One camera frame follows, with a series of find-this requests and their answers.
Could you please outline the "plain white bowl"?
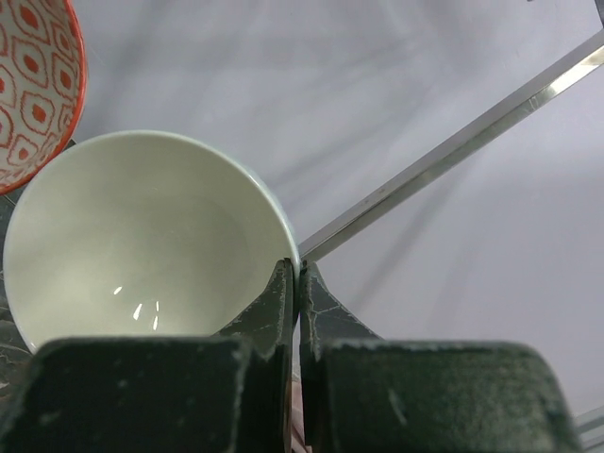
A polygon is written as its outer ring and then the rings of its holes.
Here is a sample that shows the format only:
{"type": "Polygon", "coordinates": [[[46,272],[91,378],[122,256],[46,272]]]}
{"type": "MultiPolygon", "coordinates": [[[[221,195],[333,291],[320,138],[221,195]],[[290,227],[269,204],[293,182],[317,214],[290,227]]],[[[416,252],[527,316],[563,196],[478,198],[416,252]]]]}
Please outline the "plain white bowl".
{"type": "Polygon", "coordinates": [[[36,352],[74,337],[206,336],[300,264],[291,224],[236,160],[174,133],[113,132],[25,187],[3,250],[8,305],[36,352]]]}

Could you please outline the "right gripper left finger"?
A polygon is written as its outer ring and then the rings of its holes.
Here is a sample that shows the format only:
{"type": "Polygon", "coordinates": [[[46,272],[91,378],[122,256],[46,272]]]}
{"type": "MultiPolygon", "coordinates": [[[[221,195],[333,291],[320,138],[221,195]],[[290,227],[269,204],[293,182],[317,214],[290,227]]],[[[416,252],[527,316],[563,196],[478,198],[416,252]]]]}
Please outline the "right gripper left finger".
{"type": "Polygon", "coordinates": [[[287,452],[294,268],[210,336],[43,346],[1,419],[5,452],[287,452]]]}

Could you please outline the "red patterned bowl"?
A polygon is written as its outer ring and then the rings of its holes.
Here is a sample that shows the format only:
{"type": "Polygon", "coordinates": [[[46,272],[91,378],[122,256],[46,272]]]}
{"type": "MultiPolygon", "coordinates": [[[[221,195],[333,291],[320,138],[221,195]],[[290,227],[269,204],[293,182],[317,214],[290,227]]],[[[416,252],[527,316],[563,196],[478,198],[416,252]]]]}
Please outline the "red patterned bowl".
{"type": "Polygon", "coordinates": [[[87,82],[72,2],[1,2],[1,194],[24,186],[67,147],[87,82]]]}

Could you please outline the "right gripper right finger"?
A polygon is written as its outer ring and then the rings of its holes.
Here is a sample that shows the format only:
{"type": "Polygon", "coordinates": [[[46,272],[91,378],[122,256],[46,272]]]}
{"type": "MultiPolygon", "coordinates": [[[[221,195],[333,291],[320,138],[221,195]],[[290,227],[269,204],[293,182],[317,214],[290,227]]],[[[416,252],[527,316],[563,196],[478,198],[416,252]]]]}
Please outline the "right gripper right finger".
{"type": "Polygon", "coordinates": [[[534,349],[382,339],[313,264],[299,300],[304,432],[314,451],[581,451],[559,382],[534,349]]]}

